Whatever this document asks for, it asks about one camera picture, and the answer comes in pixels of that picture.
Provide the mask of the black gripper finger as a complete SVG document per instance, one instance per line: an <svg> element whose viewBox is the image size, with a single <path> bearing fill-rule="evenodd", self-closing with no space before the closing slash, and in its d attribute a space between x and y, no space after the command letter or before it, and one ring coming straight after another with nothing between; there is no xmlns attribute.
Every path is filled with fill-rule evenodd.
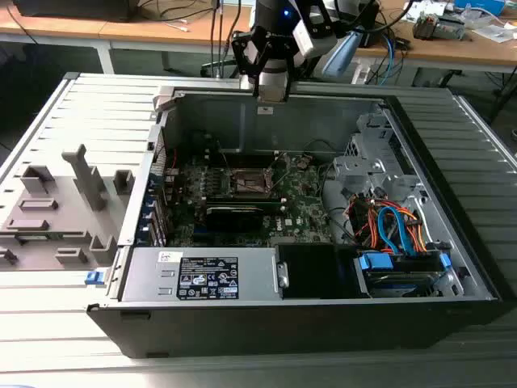
<svg viewBox="0 0 517 388"><path fill-rule="evenodd" d="M294 56L296 55L296 42L290 38L284 43L284 60L286 62L286 82L283 102L288 101L292 80L295 75Z"/></svg>
<svg viewBox="0 0 517 388"><path fill-rule="evenodd" d="M245 75L253 81L253 96L259 97L259 76L270 59L271 42L270 32L263 27L253 27L250 32L235 32L232 37L232 48L240 75ZM257 57L250 60L245 50L253 45Z"/></svg>

